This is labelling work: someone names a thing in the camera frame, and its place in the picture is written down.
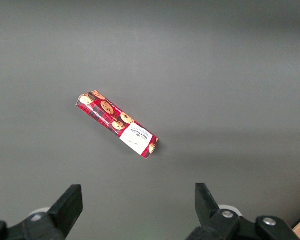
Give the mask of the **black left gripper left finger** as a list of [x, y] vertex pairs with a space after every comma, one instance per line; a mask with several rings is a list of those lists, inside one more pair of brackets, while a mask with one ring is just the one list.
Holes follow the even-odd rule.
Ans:
[[0, 220], [0, 240], [64, 240], [82, 211], [82, 186], [73, 184], [51, 207], [33, 211], [12, 227]]

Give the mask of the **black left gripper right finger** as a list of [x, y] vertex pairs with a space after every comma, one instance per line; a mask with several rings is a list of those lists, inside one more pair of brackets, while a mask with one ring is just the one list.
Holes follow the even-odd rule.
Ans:
[[229, 208], [218, 206], [204, 183], [195, 184], [195, 211], [200, 227], [188, 240], [298, 240], [293, 229], [282, 219], [262, 215], [248, 221]]

